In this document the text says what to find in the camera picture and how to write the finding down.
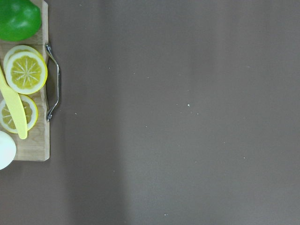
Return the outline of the wooden cutting board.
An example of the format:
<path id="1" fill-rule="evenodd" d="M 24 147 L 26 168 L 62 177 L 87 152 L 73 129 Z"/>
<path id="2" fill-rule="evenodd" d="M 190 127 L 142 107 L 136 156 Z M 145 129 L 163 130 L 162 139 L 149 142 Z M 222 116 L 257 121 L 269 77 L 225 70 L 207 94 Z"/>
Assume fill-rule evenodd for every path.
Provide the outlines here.
<path id="1" fill-rule="evenodd" d="M 19 42 L 0 42 L 0 66 L 4 68 L 3 61 L 6 53 L 14 46 L 28 45 L 36 49 L 48 61 L 45 52 L 45 44 L 48 42 L 48 4 L 44 0 L 33 0 L 41 10 L 42 25 L 39 31 L 32 37 Z M 16 143 L 16 155 L 14 160 L 21 161 L 46 161 L 50 157 L 50 123 L 46 120 L 48 102 L 46 86 L 29 97 L 37 105 L 38 119 L 32 129 L 28 131 L 28 137 L 20 139 L 18 134 L 8 133 Z"/>

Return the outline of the lower lemon slice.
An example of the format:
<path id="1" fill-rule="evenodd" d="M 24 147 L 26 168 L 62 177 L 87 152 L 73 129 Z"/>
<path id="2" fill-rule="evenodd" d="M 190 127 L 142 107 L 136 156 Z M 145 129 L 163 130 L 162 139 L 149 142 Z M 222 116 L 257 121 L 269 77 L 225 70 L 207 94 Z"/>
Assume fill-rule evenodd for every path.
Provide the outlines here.
<path id="1" fill-rule="evenodd" d="M 26 95 L 20 95 L 27 121 L 27 130 L 32 129 L 38 120 L 38 108 L 35 102 Z M 10 133 L 17 134 L 17 129 L 11 117 L 5 100 L 0 103 L 0 124 Z"/>

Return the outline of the lemon slice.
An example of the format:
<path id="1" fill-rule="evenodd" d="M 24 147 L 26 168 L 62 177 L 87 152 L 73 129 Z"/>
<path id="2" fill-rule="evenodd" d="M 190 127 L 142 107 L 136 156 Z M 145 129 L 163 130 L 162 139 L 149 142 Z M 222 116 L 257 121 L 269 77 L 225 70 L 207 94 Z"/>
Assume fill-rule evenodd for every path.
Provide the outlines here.
<path id="1" fill-rule="evenodd" d="M 27 121 L 27 130 L 32 129 L 38 120 L 38 108 L 35 102 L 26 95 L 20 95 Z M 11 117 L 5 100 L 0 103 L 0 124 L 10 133 L 17 134 L 17 129 Z"/>
<path id="2" fill-rule="evenodd" d="M 3 67 L 8 85 L 24 95 L 42 89 L 48 76 L 42 55 L 27 45 L 11 48 L 4 57 Z"/>

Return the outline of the upper lemon slice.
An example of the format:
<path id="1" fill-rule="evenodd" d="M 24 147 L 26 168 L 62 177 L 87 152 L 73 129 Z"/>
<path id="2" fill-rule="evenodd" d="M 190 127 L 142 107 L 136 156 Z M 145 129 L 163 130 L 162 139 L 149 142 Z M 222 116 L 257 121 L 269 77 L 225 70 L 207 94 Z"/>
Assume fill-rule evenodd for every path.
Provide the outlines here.
<path id="1" fill-rule="evenodd" d="M 27 45 L 11 48 L 4 57 L 3 67 L 8 85 L 24 95 L 42 89 L 48 76 L 42 55 Z"/>

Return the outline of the yellow plastic knife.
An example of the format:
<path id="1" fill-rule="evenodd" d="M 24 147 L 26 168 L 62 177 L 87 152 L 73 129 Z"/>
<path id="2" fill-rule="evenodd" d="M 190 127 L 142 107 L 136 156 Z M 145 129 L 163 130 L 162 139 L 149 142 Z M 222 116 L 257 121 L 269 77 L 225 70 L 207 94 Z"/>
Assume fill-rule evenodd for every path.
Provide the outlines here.
<path id="1" fill-rule="evenodd" d="M 28 136 L 28 127 L 24 107 L 19 94 L 6 82 L 2 69 L 0 69 L 0 91 L 15 124 L 18 136 L 24 140 Z"/>

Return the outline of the white toy bun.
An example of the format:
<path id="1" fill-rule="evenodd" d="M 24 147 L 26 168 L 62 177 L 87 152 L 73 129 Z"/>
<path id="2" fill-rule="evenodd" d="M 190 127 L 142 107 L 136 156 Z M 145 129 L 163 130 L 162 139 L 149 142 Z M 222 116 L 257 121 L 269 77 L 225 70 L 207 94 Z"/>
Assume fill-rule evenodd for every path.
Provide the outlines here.
<path id="1" fill-rule="evenodd" d="M 16 144 L 7 133 L 0 132 L 0 169 L 6 168 L 15 158 Z"/>

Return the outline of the green toy lime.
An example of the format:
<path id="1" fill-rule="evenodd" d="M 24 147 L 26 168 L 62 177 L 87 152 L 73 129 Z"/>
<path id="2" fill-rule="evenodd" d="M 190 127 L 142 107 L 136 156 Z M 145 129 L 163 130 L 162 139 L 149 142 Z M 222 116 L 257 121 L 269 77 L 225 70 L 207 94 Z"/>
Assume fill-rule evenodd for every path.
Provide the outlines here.
<path id="1" fill-rule="evenodd" d="M 42 25 L 40 8 L 30 0 L 0 2 L 0 38 L 16 42 L 35 35 Z"/>

